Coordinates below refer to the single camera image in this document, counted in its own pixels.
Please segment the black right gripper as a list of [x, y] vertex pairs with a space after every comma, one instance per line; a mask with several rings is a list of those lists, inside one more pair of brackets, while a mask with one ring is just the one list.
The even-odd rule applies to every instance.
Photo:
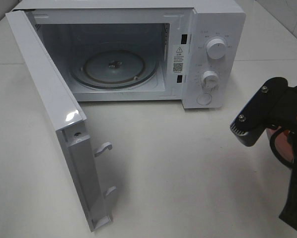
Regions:
[[276, 129], [280, 127], [273, 136], [285, 130], [289, 131], [288, 143], [292, 146], [294, 155], [291, 170], [297, 171], [297, 86], [288, 86], [272, 112], [269, 113], [268, 119], [271, 126], [275, 126]]

